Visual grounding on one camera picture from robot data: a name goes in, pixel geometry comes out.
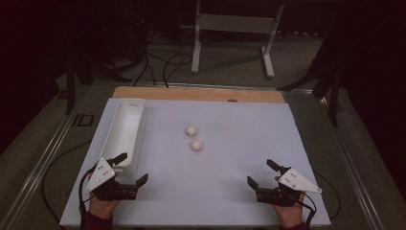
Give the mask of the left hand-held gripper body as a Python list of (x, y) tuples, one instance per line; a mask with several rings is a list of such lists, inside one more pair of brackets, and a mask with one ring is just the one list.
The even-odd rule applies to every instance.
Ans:
[(99, 200), (135, 200), (140, 187), (135, 184), (121, 184), (116, 180), (114, 166), (109, 159), (101, 158), (90, 169), (90, 179), (85, 188), (86, 193), (93, 193)]

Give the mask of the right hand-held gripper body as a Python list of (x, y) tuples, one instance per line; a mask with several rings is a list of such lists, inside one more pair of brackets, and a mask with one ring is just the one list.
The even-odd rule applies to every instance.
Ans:
[(257, 202), (292, 207), (300, 201), (303, 192), (318, 194), (322, 192), (319, 186), (293, 168), (279, 167), (278, 172), (281, 173), (281, 176), (278, 179), (276, 188), (262, 188), (258, 183), (255, 183)]

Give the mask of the white plastic bin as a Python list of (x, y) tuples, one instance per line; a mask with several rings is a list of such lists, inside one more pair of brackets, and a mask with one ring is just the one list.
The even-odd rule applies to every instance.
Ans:
[(119, 99), (116, 104), (101, 157), (112, 159), (126, 153), (126, 159), (113, 166), (120, 176), (130, 177), (137, 172), (147, 123), (144, 108), (142, 99)]

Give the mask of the person's left hand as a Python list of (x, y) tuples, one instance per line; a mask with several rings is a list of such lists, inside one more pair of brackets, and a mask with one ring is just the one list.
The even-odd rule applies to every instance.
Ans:
[(119, 200), (99, 200), (93, 193), (90, 194), (89, 212), (100, 218), (110, 219), (119, 205)]

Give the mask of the person's right hand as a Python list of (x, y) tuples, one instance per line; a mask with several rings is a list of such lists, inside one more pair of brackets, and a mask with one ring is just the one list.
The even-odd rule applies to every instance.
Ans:
[(273, 209), (277, 214), (280, 226), (291, 227), (303, 222), (303, 206), (299, 203), (295, 203), (291, 207), (273, 205)]

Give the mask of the pale table cover sheet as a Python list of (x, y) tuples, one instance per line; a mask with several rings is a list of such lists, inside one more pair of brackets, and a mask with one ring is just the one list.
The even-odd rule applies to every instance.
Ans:
[[(136, 176), (148, 181), (124, 201), (122, 227), (257, 227), (275, 225), (272, 208), (247, 183), (277, 185), (268, 159), (315, 178), (286, 103), (148, 100), (147, 126)], [(189, 126), (197, 134), (186, 133)], [(194, 151), (199, 140), (203, 149)]]

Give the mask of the black stand legs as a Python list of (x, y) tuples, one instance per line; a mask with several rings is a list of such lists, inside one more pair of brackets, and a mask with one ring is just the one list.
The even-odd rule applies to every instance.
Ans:
[(317, 83), (312, 89), (312, 95), (315, 98), (323, 98), (327, 92), (330, 93), (328, 117), (335, 127), (337, 127), (336, 113), (342, 70), (341, 58), (344, 54), (342, 47), (345, 44), (345, 41), (340, 38), (341, 26), (342, 20), (337, 18), (328, 30), (304, 77), (286, 86), (278, 87), (280, 91), (291, 91), (307, 82), (316, 80)]
[(83, 84), (90, 85), (94, 80), (92, 69), (101, 71), (114, 81), (130, 82), (129, 79), (121, 77), (89, 56), (72, 49), (66, 58), (66, 90), (64, 91), (64, 97), (67, 100), (66, 115), (73, 111), (76, 104), (75, 76), (78, 76)]

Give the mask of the white metal stand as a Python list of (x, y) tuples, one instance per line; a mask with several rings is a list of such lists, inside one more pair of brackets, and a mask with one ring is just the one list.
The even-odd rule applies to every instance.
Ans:
[(277, 30), (282, 17), (284, 4), (277, 6), (273, 17), (253, 17), (240, 15), (224, 15), (201, 12), (201, 0), (195, 1), (195, 22), (194, 22), (194, 47), (192, 52), (193, 74), (199, 72), (201, 42), (200, 34), (202, 31), (233, 32), (233, 33), (251, 33), (268, 35), (268, 41), (261, 48), (261, 56), (266, 76), (269, 79), (275, 77), (274, 68), (270, 56), (270, 51), (277, 34)]

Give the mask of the metal floor rail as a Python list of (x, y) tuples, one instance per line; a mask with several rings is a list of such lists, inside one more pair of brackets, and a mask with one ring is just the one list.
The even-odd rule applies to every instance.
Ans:
[(370, 226), (370, 229), (386, 230), (382, 222), (382, 219), (378, 215), (375, 205), (372, 202), (370, 193), (367, 190), (367, 187), (365, 186), (365, 183), (363, 182), (350, 156), (350, 151), (345, 144), (341, 131), (339, 130), (338, 127), (335, 127), (332, 124), (332, 121), (328, 117), (329, 107), (327, 104), (327, 100), (325, 98), (316, 98), (315, 101), (319, 106), (319, 108), (321, 109), (321, 112), (324, 116), (324, 120), (327, 122), (327, 127), (329, 131), (332, 133), (334, 142), (338, 146), (339, 149), (338, 155), (342, 161), (346, 174), (348, 175), (351, 187), (355, 192), (358, 203), (364, 213), (364, 216), (367, 220), (368, 225)]
[(0, 157), (0, 230), (20, 220), (90, 90), (79, 90), (68, 114), (64, 101), (53, 99)]
[[(234, 86), (234, 85), (215, 85), (215, 84), (199, 84), (199, 83), (178, 83), (170, 82), (164, 84), (160, 81), (139, 81), (136, 84), (131, 82), (112, 81), (112, 80), (95, 80), (94, 85), (109, 85), (109, 86), (139, 86), (139, 87), (164, 87), (169, 88), (199, 88), (199, 89), (235, 89), (235, 90), (265, 90), (265, 91), (280, 91), (277, 87), (268, 86)], [(281, 91), (283, 94), (311, 94), (312, 89), (296, 88), (290, 91)]]

